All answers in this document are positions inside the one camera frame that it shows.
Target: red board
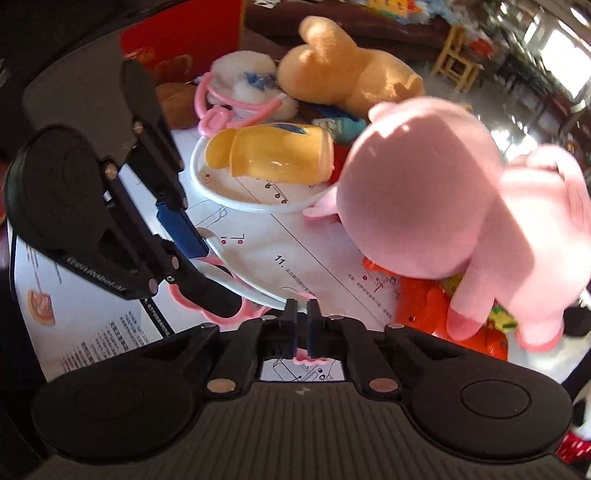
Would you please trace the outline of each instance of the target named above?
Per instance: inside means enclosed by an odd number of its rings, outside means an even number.
[[[121,47],[156,85],[189,82],[239,48],[243,0],[187,0],[127,29]]]

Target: brown sofa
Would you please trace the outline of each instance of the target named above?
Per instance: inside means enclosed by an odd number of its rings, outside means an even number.
[[[435,61],[450,29],[441,17],[432,19],[430,25],[402,25],[367,7],[339,0],[281,0],[274,8],[260,7],[247,0],[245,27],[292,48],[302,43],[298,26],[308,15],[328,17],[360,47],[385,50],[405,61]]]

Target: pink plush toy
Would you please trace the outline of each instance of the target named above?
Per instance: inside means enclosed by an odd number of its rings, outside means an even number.
[[[591,277],[576,160],[543,146],[504,168],[485,126],[441,99],[380,103],[369,118],[338,184],[304,214],[338,213],[366,257],[405,277],[465,272],[448,312],[453,339],[474,335],[497,299],[523,347],[551,348]]]

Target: gray floor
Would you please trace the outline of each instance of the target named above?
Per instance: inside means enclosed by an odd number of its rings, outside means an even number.
[[[427,95],[470,104],[508,161],[551,141],[558,131],[558,121],[549,114],[544,114],[537,124],[532,123],[538,99],[526,87],[517,86],[509,93],[502,80],[485,80],[482,87],[477,80],[469,93],[454,93],[452,80],[440,74],[429,78],[431,64],[412,67],[424,78]]]

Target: orange plastic toy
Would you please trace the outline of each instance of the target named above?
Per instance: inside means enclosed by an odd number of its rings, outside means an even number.
[[[364,258],[363,266],[368,271],[394,273]],[[395,321],[409,327],[430,333],[439,338],[484,353],[501,360],[507,360],[507,339],[505,334],[493,327],[482,327],[476,335],[454,342],[446,333],[447,309],[450,298],[443,292],[436,280],[416,280],[400,277],[398,304]]]

